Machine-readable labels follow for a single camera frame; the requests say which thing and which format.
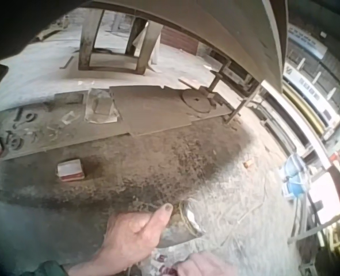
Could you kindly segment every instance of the fingernail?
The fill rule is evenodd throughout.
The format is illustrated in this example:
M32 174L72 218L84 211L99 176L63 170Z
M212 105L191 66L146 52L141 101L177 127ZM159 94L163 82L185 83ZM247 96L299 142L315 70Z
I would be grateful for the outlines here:
M169 212L169 211L172 210L172 208L173 208L172 204L170 204L170 203L166 203L166 204L165 204L165 210L166 210L166 211Z

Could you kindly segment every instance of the white sign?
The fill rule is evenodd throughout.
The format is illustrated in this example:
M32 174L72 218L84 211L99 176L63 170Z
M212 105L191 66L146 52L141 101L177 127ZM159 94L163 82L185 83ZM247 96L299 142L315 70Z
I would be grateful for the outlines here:
M318 59L323 59L327 47L302 29L289 24L289 39L306 49Z
M334 126L340 116L336 113L330 103L318 91L318 89L297 69L285 63L284 77L310 101L314 108L322 115L329 126Z

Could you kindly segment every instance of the workshop floor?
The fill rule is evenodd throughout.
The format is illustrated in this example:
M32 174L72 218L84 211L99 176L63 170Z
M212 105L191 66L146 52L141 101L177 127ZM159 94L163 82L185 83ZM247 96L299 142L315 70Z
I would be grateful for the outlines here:
M125 40L101 30L97 43L122 48ZM10 70L0 84L0 110L92 86L182 88L181 76L205 84L213 76L201 58L163 45L156 66L162 73L79 72L77 58L60 70L62 60L78 47L79 30L65 30L5 60ZM232 105L238 103L224 84L216 91ZM84 181L56 179L56 165L69 158L82 160ZM284 159L256 116L244 109L229 125L213 118L153 135L116 136L0 162L0 261L10 274L50 259L78 262L99 248L113 212L153 210L192 198L207 234L164 249L170 259L212 250L233 263L238 275L300 275L296 248L286 243L293 210L274 173ZM253 164L245 168L248 160Z

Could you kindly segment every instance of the yellow pipe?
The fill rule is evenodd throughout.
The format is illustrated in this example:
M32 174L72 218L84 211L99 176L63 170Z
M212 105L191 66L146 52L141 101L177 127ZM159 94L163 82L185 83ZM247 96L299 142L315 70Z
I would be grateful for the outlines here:
M324 133L324 123L314 112L313 108L294 91L294 89L286 82L282 85L283 95L290 100L300 111L300 113L308 120L309 124L314 128L314 131L320 136Z

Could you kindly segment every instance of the blue container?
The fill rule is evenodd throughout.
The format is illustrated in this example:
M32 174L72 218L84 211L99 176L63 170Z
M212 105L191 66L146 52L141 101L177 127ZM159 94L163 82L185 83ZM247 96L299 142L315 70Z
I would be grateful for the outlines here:
M295 177L306 168L305 162L298 154L290 155L280 168L279 174L284 182L289 178Z
M287 189L289 193L293 194L295 197L304 193L304 186L306 184L306 177L304 172L300 172L294 177L291 177L287 181Z

